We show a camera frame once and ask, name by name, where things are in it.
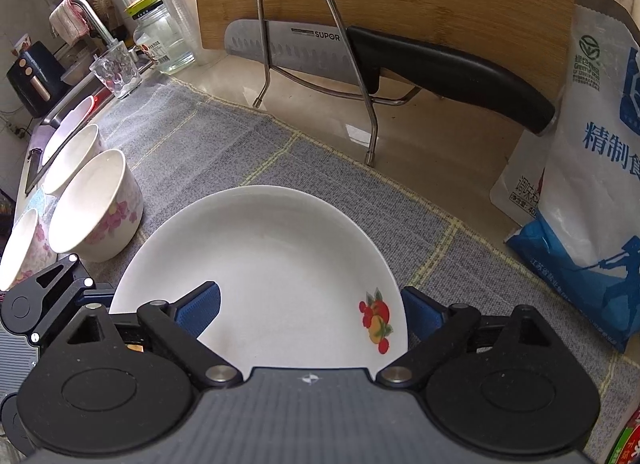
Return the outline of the white floral bowl front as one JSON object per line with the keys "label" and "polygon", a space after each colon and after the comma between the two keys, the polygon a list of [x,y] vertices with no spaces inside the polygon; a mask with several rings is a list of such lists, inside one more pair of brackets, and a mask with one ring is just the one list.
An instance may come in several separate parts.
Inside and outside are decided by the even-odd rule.
{"label": "white floral bowl front", "polygon": [[35,209],[26,211],[14,225],[0,265],[1,291],[9,291],[44,268],[52,265],[56,254]]}

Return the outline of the white floral bowl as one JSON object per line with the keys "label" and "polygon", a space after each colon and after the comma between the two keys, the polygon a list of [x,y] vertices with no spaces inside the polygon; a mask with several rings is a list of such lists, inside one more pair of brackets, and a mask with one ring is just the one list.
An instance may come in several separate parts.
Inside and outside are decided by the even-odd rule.
{"label": "white floral bowl", "polygon": [[70,181],[49,225],[49,244],[57,254],[86,262],[114,258],[139,228],[144,202],[122,151],[99,153]]}
{"label": "white floral bowl", "polygon": [[0,265],[1,291],[9,291],[44,268],[52,265],[56,254],[35,209],[26,211],[14,225]]}

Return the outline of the white fruit-print plate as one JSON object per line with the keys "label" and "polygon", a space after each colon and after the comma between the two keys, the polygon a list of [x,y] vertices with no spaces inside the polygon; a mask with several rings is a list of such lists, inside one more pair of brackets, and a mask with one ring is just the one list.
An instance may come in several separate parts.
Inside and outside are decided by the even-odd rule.
{"label": "white fruit-print plate", "polygon": [[112,311],[172,302],[206,282],[218,285],[220,309],[201,343],[243,374],[257,366],[376,374],[407,351],[405,308],[378,247],[307,193],[237,187],[180,210],[134,255]]}

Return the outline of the metal kitchen faucet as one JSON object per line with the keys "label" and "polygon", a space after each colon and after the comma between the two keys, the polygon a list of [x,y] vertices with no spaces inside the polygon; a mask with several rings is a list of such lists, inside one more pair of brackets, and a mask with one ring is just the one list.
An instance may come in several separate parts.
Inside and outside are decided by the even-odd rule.
{"label": "metal kitchen faucet", "polygon": [[87,0],[72,0],[72,3],[84,13],[85,19],[88,20],[92,28],[100,35],[104,43],[107,46],[115,46],[117,40],[111,35],[104,23],[102,23],[98,14],[94,12],[91,4]]}

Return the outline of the grey checked dish mat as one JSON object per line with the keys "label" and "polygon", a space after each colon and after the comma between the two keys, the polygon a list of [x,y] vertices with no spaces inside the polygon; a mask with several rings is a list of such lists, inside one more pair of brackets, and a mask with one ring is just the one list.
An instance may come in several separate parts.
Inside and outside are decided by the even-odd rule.
{"label": "grey checked dish mat", "polygon": [[136,248],[197,199],[245,184],[292,187],[324,199],[381,250],[399,284],[441,303],[465,301],[489,314],[532,305],[596,383],[601,413],[586,451],[611,452],[639,400],[639,366],[617,352],[572,306],[524,265],[457,218],[378,172],[265,112],[227,103],[154,76],[104,109],[104,143],[122,150],[144,197],[141,229],[115,259],[92,265],[118,283]]}

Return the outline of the blue white salt bag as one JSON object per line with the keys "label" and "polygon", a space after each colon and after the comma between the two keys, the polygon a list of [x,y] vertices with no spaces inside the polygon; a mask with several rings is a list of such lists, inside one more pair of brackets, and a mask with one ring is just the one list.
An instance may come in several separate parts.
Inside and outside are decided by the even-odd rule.
{"label": "blue white salt bag", "polygon": [[578,6],[537,216],[506,241],[618,350],[639,332],[639,42]]}

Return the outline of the red white colander basin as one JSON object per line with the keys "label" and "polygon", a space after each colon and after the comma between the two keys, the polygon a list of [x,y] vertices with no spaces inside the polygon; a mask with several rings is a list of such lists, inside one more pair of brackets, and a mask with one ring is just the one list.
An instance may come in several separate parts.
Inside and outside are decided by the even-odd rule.
{"label": "red white colander basin", "polygon": [[53,154],[60,148],[63,142],[71,135],[84,121],[86,121],[96,110],[111,96],[111,92],[102,88],[98,93],[88,95],[80,101],[73,109],[58,118],[58,127],[55,128],[52,137],[43,150],[40,165],[47,164]]}

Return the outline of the clear glass cup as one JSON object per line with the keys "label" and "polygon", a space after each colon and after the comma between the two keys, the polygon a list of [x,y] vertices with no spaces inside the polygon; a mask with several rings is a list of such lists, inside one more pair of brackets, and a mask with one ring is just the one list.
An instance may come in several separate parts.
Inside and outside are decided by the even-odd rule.
{"label": "clear glass cup", "polygon": [[142,83],[136,63],[122,41],[113,43],[102,55],[96,56],[90,70],[115,98],[126,98]]}

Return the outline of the black air fryer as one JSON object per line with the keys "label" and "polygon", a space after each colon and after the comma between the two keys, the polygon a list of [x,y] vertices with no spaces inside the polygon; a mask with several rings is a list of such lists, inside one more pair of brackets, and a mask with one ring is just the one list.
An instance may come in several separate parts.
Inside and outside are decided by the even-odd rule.
{"label": "black air fryer", "polygon": [[42,118],[70,91],[62,80],[64,74],[61,63],[42,42],[36,41],[18,54],[6,78],[29,114]]}

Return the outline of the green lidded sauce jar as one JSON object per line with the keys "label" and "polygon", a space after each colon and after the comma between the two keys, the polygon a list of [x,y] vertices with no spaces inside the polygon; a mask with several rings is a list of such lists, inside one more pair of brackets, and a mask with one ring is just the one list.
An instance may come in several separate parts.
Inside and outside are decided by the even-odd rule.
{"label": "green lidded sauce jar", "polygon": [[606,464],[640,463],[640,406],[617,437]]}

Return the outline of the clear glass jar green lid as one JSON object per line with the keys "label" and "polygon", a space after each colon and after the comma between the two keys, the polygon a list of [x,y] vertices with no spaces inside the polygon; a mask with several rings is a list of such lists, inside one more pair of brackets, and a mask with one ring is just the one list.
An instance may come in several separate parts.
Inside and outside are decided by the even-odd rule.
{"label": "clear glass jar green lid", "polygon": [[194,54],[163,0],[138,0],[126,9],[136,23],[134,43],[165,75],[191,65]]}

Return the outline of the pink white dish cloth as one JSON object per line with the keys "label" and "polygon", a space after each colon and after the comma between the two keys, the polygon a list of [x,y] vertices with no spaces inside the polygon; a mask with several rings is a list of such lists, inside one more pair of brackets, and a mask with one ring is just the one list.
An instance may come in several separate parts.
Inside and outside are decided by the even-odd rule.
{"label": "pink white dish cloth", "polygon": [[81,38],[90,32],[81,9],[74,1],[63,0],[49,16],[52,29],[66,42],[67,46],[75,46]]}

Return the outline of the black-handled kitchen knife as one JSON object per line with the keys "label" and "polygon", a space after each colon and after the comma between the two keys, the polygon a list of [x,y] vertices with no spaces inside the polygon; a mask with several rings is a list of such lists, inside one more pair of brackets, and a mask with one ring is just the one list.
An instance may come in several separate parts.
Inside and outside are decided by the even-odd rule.
{"label": "black-handled kitchen knife", "polygon": [[443,98],[498,112],[530,132],[552,123],[553,104],[510,70],[473,54],[358,26],[347,37],[363,76],[383,70]]}

